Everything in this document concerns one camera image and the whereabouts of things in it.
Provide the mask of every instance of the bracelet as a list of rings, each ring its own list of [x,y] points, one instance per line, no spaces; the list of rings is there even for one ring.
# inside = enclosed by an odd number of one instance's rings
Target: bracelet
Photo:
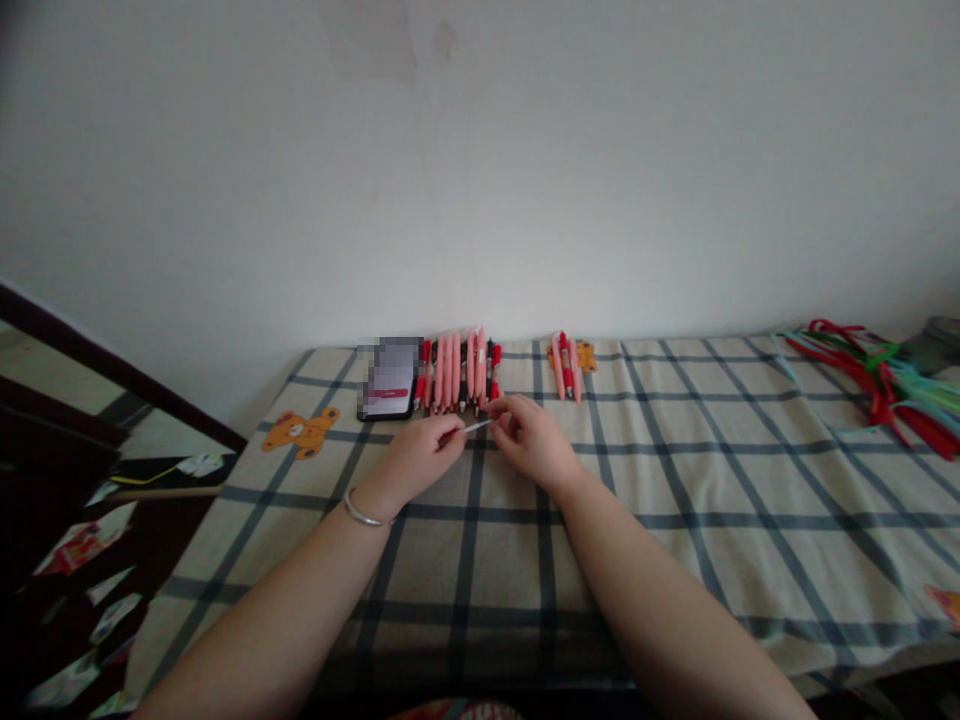
[[[353,506],[353,502],[350,500],[350,496],[353,495],[354,490],[356,490],[356,488],[350,488],[347,494],[343,496],[343,504],[347,508],[347,514],[350,515],[350,517],[352,517],[357,522],[363,523],[364,525],[369,525],[370,527],[382,527],[384,525],[383,522],[381,522],[380,520],[374,520],[373,518],[368,518],[366,515],[364,515],[362,512],[360,512]],[[397,519],[394,518],[393,520],[390,521],[390,524],[393,525],[396,521]]]

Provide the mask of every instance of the white wall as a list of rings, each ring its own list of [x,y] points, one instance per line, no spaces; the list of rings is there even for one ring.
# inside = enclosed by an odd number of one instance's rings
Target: white wall
[[[361,335],[960,311],[954,0],[25,5],[0,277],[241,432]]]

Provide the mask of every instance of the forearm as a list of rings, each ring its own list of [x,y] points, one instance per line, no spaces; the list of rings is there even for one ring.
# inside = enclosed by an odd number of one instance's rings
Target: forearm
[[[600,611],[664,716],[813,717],[763,649],[599,480],[557,504]]]
[[[372,517],[377,500],[354,493]],[[390,535],[339,505],[184,655],[137,718],[296,715]]]

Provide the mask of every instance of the plaid tablecloth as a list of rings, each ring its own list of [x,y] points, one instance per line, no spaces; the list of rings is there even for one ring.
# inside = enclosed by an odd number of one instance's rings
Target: plaid tablecloth
[[[504,344],[507,392],[559,419],[584,464],[788,675],[830,688],[899,649],[956,643],[925,587],[960,592],[960,469],[863,431],[865,398],[845,376],[768,337],[600,341],[576,405],[557,399],[547,347]],[[377,464],[400,425],[356,420],[360,378],[351,350],[297,364],[150,608],[129,692]],[[330,408],[319,452],[264,450],[278,419]],[[483,429],[397,520],[320,687],[604,675],[623,666],[561,516]]]

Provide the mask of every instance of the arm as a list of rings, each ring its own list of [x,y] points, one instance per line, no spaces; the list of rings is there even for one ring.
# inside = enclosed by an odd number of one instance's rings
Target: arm
[[[462,429],[453,415],[405,427],[353,491],[354,506],[377,520],[396,517],[463,452]],[[334,508],[180,659],[136,718],[295,716],[389,536],[388,524],[363,525],[342,503]]]
[[[600,612],[665,717],[814,717],[753,638],[583,468],[545,410],[519,395],[488,409],[501,418],[491,426],[501,452],[563,513]]]

